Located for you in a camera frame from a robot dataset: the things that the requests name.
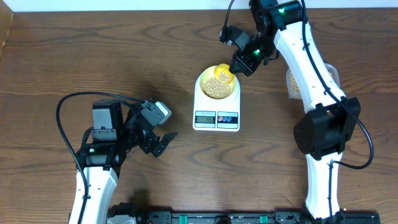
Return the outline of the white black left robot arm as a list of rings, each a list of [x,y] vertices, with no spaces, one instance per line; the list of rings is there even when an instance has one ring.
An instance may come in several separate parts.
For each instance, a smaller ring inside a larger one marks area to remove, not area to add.
[[[168,133],[160,138],[153,132],[171,115],[162,102],[127,104],[129,111],[123,118],[125,104],[113,99],[93,103],[93,127],[85,132],[76,154],[82,171],[76,175],[70,223],[107,223],[114,219],[114,215],[108,215],[108,208],[127,153],[139,147],[145,154],[159,157],[177,136]]]

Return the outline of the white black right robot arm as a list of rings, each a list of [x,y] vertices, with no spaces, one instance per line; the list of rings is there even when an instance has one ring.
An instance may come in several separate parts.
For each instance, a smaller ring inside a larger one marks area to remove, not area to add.
[[[224,25],[220,41],[237,46],[231,73],[252,75],[260,64],[283,56],[300,90],[305,116],[294,126],[294,139],[308,165],[305,207],[312,223],[341,217],[337,199],[338,168],[361,107],[348,99],[330,76],[313,40],[303,1],[250,1],[257,34],[248,36]]]

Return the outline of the brown cardboard board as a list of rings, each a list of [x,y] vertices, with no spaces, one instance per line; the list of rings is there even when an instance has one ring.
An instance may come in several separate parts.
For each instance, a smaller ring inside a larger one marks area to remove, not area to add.
[[[0,5],[0,16],[0,44],[2,52],[6,43],[6,38],[9,34],[12,19],[14,17],[14,12],[6,5],[3,0],[1,0]]]

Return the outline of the yellow plastic measuring scoop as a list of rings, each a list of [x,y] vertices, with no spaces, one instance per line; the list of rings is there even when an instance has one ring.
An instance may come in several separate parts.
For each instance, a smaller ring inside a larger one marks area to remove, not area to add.
[[[234,75],[229,71],[230,66],[222,63],[215,67],[214,75],[215,78],[224,84],[230,84],[234,80]]]

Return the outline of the pale yellow plastic bowl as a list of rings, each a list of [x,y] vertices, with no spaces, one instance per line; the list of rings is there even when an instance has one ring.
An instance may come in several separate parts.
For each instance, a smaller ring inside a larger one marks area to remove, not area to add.
[[[212,99],[220,100],[229,97],[238,85],[236,75],[229,71],[230,66],[222,63],[207,68],[200,76],[200,88]]]

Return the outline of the soybeans in bowl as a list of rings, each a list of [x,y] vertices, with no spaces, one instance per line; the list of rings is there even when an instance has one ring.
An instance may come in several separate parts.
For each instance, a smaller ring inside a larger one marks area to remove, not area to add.
[[[223,99],[230,95],[231,84],[221,83],[215,77],[212,77],[204,83],[203,92],[210,98]]]

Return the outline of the white digital kitchen scale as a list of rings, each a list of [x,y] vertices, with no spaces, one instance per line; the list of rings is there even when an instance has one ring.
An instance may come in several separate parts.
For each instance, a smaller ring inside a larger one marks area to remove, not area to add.
[[[205,84],[202,73],[195,84],[192,127],[196,131],[237,132],[241,122],[241,90],[237,78],[232,82],[232,94],[223,99],[206,96],[201,85]]]

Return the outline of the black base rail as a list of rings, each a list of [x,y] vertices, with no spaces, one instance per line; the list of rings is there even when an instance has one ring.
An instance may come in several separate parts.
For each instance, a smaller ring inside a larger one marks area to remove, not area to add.
[[[266,213],[233,212],[176,212],[172,210],[144,210],[133,203],[120,203],[109,211],[106,223],[112,224],[266,224],[266,223],[339,223],[339,224],[381,224],[377,213],[338,212],[331,221],[314,219],[307,212],[279,209]]]

